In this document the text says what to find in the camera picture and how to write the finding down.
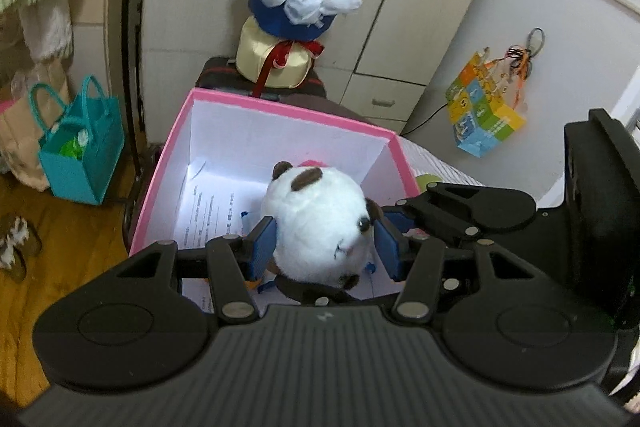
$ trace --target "drawer handle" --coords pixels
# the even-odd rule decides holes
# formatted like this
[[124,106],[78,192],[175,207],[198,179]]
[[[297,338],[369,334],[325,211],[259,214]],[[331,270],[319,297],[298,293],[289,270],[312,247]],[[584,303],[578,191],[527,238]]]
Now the drawer handle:
[[371,104],[379,107],[392,107],[396,104],[396,100],[378,100],[377,98],[372,98]]

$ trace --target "black plastic eye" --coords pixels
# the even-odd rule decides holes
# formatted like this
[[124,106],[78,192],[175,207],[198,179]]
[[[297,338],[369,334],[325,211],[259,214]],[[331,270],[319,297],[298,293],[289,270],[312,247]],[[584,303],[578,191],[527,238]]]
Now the black plastic eye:
[[358,228],[362,233],[367,232],[367,230],[371,228],[371,221],[369,220],[369,217],[361,217],[358,221]]

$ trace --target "stuffed animal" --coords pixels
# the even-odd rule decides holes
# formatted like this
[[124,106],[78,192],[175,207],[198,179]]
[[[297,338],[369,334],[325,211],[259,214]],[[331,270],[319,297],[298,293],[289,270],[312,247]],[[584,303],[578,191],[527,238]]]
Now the stuffed animal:
[[274,217],[278,230],[270,271],[344,289],[358,283],[381,215],[338,169],[288,162],[274,167],[260,213]]

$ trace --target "red ribbon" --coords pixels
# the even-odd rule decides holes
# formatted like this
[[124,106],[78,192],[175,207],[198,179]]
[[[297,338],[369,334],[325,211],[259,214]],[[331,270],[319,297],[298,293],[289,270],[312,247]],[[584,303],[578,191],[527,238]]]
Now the red ribbon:
[[278,42],[269,52],[267,58],[264,60],[264,64],[262,65],[262,69],[260,70],[260,74],[258,75],[258,79],[255,82],[255,87],[251,96],[255,98],[260,98],[262,94],[262,90],[267,83],[267,78],[271,71],[271,68],[276,68],[277,70],[283,69],[287,65],[287,59],[289,58],[289,52],[293,47],[293,44],[299,44],[304,49],[306,49],[311,55],[312,60],[316,60],[324,51],[324,46],[320,44],[320,42],[316,41],[281,41]]

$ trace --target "teal bag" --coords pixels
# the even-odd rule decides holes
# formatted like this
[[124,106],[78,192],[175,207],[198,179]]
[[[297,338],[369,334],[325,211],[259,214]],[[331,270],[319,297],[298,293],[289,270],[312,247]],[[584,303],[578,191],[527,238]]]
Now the teal bag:
[[[89,98],[94,84],[98,98]],[[63,107],[59,127],[49,130],[36,107],[35,93],[45,89]],[[84,79],[82,92],[66,105],[54,89],[47,84],[35,84],[29,94],[31,114],[44,131],[40,138],[40,163],[49,180],[53,195],[80,203],[101,204],[124,147],[124,130],[120,105],[114,96],[105,98],[93,75]],[[60,154],[62,146],[86,129],[88,142],[82,159]]]

